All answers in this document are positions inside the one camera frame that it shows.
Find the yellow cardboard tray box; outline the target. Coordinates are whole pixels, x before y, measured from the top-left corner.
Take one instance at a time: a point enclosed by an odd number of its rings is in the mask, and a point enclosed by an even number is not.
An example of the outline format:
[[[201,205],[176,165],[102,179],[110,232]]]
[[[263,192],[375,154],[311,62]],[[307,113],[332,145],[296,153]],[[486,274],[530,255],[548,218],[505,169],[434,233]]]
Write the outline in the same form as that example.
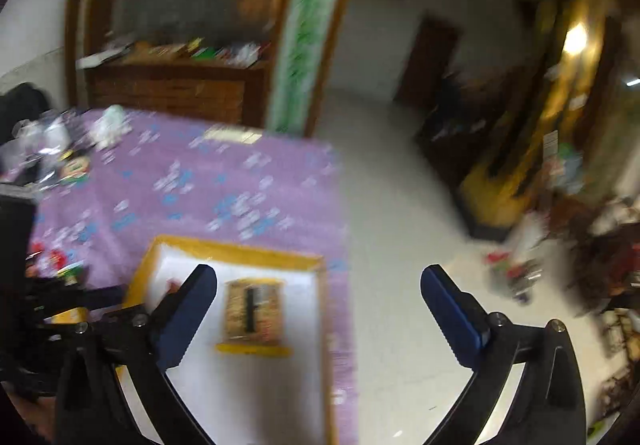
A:
[[[134,273],[125,306],[155,309],[200,264],[218,287],[180,364],[167,376],[217,444],[335,444],[326,265],[312,254],[160,235]],[[283,280],[285,358],[227,354],[222,339],[226,283]]]

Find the green biscuit package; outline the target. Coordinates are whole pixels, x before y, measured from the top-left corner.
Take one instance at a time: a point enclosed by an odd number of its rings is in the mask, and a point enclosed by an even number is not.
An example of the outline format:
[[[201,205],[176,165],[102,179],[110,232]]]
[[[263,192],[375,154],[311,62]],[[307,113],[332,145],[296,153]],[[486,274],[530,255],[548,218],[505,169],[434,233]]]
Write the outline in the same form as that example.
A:
[[[70,158],[64,162],[60,169],[60,181],[62,183],[75,183],[85,179],[91,168],[91,160],[87,156]]]

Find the purple floral tablecloth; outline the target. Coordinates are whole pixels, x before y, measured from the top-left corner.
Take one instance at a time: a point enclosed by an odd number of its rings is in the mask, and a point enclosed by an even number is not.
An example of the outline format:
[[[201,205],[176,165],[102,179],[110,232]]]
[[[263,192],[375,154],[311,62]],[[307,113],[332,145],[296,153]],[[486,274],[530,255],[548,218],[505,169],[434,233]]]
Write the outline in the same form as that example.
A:
[[[92,286],[121,285],[162,234],[322,257],[338,439],[356,443],[346,227],[332,148],[276,135],[247,144],[213,139],[205,121],[160,113],[128,120],[130,132],[92,155],[85,179],[43,195],[30,234],[41,271],[50,273],[61,254],[88,267]]]

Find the white plush toy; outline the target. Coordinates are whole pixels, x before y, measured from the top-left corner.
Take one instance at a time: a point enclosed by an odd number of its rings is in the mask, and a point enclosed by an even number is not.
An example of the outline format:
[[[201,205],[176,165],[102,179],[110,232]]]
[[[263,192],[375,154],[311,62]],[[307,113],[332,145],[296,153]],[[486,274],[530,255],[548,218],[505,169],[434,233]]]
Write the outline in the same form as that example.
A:
[[[132,130],[125,109],[119,105],[108,106],[102,116],[93,122],[89,131],[97,150],[117,145]]]

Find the black backpack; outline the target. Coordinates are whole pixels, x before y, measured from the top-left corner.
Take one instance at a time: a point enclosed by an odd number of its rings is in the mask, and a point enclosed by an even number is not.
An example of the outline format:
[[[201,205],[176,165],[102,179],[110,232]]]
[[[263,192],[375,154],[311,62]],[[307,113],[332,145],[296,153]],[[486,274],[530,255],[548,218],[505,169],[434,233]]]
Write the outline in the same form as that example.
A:
[[[0,144],[14,139],[14,128],[23,120],[37,120],[51,108],[49,96],[43,90],[23,82],[1,95]]]

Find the beige remote control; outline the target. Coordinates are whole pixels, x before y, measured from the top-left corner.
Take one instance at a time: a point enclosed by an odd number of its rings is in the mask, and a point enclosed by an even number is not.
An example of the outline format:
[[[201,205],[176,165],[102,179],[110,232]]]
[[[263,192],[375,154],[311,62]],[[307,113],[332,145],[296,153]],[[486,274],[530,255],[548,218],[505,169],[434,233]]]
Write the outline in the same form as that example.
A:
[[[264,132],[244,127],[213,126],[205,131],[203,139],[221,143],[253,145],[258,142]]]

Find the wooden sideboard cabinet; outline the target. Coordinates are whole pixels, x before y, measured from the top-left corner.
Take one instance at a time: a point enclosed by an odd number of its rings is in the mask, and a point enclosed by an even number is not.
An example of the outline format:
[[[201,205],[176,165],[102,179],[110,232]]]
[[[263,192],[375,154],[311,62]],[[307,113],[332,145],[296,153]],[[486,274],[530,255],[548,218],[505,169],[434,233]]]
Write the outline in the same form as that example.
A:
[[[291,0],[67,0],[68,99],[261,128]]]

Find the bamboo pattern door panel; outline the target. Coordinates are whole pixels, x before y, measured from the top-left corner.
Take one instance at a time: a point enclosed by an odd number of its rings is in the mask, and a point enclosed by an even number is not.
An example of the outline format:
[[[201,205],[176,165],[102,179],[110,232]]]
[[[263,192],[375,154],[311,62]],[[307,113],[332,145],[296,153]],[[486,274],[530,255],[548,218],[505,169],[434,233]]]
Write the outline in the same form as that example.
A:
[[[284,0],[264,127],[314,134],[348,0]]]

